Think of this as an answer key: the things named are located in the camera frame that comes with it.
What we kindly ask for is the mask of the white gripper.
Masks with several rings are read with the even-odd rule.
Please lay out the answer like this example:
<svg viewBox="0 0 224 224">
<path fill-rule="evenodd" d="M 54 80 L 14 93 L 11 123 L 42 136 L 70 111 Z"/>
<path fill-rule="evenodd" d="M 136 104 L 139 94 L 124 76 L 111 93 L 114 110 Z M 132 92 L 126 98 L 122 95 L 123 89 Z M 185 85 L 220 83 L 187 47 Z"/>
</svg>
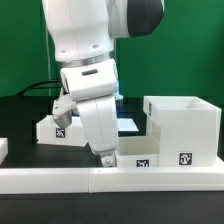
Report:
<svg viewBox="0 0 224 224">
<path fill-rule="evenodd" d="M 101 156 L 104 167 L 114 167 L 118 145 L 115 61 L 62 68 L 60 73 L 67 94 L 54 101 L 54 121 L 60 128 L 67 128 L 72 122 L 72 111 L 77 110 L 92 152 Z"/>
</svg>

